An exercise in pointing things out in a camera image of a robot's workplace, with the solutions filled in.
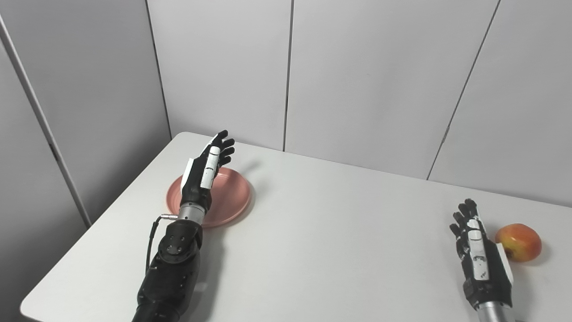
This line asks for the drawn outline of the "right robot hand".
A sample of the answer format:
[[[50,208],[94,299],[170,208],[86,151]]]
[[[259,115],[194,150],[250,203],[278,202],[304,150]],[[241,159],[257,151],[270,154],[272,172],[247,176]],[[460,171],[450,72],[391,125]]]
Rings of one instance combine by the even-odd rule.
[[[503,247],[486,234],[477,204],[466,199],[452,214],[455,223],[450,230],[455,236],[456,253],[464,273],[463,292],[472,308],[485,302],[501,302],[513,306],[513,275]]]

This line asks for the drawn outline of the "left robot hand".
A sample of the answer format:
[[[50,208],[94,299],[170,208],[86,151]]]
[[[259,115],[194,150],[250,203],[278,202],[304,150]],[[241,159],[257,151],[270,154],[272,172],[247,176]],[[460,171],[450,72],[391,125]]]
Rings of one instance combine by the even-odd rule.
[[[235,139],[228,137],[228,130],[212,137],[198,157],[190,158],[181,181],[181,201],[196,204],[206,212],[212,206],[212,185],[219,169],[231,162],[235,152]]]

